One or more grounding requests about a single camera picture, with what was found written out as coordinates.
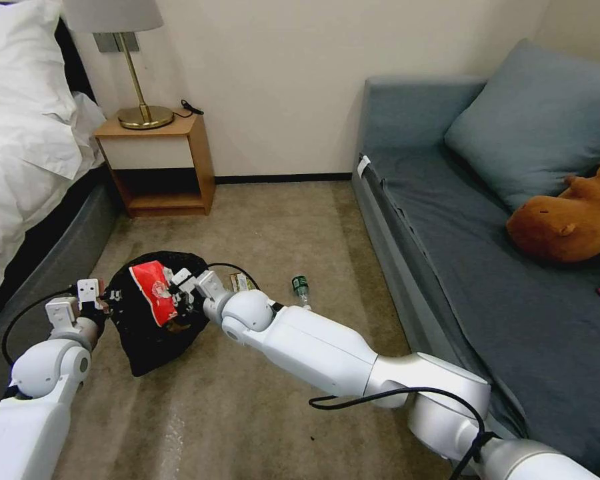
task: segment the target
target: gray sofa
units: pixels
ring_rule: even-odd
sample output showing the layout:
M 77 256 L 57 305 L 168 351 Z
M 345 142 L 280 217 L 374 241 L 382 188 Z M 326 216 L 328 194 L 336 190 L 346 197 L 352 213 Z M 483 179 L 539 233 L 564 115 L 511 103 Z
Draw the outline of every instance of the gray sofa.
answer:
M 485 80 L 376 77 L 365 86 L 353 188 L 414 351 L 493 386 L 489 427 L 530 437 L 600 475 L 600 256 L 536 263 L 511 212 L 444 134 Z

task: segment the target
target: baseboard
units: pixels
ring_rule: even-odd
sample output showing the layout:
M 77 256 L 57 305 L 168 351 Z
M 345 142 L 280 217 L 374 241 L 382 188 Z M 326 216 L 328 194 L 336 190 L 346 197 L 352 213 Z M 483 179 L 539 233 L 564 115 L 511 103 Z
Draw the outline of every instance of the baseboard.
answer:
M 300 173 L 296 175 L 235 175 L 216 177 L 218 185 L 224 183 L 284 183 L 296 181 L 342 181 L 351 180 L 351 172 L 344 173 Z

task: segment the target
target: bed frame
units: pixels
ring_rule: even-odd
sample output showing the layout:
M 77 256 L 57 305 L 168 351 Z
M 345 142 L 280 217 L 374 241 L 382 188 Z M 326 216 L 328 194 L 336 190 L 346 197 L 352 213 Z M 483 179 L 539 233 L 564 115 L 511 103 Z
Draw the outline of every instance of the bed frame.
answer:
M 65 60 L 69 88 L 84 92 L 95 100 L 82 60 L 62 20 L 55 37 Z M 90 275 L 119 213 L 119 204 L 114 198 L 107 176 L 102 175 L 60 240 L 5 303 L 0 312 L 0 399 L 10 374 L 1 354 L 2 336 L 7 325 L 26 305 Z M 9 338 L 9 351 L 15 357 L 20 356 L 34 343 L 46 339 L 48 334 L 49 324 L 44 304 L 41 304 L 26 314 L 14 328 Z

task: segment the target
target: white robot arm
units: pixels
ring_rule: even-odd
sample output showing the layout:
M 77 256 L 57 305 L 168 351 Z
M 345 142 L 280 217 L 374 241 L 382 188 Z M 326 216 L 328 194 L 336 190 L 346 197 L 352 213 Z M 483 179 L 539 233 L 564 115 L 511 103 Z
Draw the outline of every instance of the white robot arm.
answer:
M 188 272 L 179 272 L 182 277 Z M 477 375 L 424 353 L 383 357 L 360 334 L 300 307 L 284 307 L 258 290 L 232 294 L 214 272 L 190 277 L 183 291 L 196 288 L 206 298 L 205 314 L 236 342 L 254 347 L 280 368 L 335 396 L 369 396 L 401 387 L 425 387 L 454 394 L 472 412 L 439 393 L 416 394 L 409 414 L 411 432 L 442 457 L 460 461 L 478 438 L 491 388 Z M 374 400 L 398 408 L 407 394 Z M 486 480 L 593 480 L 594 474 L 536 441 L 490 439 L 473 470 Z
M 183 269 L 171 282 L 185 295 L 194 290 L 202 294 L 206 316 L 234 341 L 262 351 L 280 368 L 328 394 L 363 397 L 405 387 L 427 390 L 414 398 L 409 428 L 439 455 L 459 461 L 480 438 L 490 394 L 482 378 L 423 353 L 382 357 L 358 332 L 300 307 L 282 306 L 258 290 L 229 292 L 212 271 L 194 277 Z M 95 298 L 80 298 L 80 303 L 91 304 Z M 54 326 L 50 340 L 34 345 L 14 365 L 10 390 L 17 395 L 0 402 L 0 480 L 51 478 L 69 430 L 69 407 L 89 372 L 97 339 L 97 329 L 78 317 L 74 306 L 72 298 L 47 304 Z M 398 408 L 407 394 L 374 402 Z M 552 448 L 520 439 L 490 439 L 471 466 L 487 480 L 598 479 Z

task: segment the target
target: lamp shade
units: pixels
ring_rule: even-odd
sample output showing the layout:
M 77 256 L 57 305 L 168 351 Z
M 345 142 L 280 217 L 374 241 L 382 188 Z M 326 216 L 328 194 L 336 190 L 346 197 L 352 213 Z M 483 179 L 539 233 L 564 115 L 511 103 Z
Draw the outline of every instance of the lamp shade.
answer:
M 90 33 L 132 32 L 161 27 L 154 0 L 64 0 L 70 29 Z

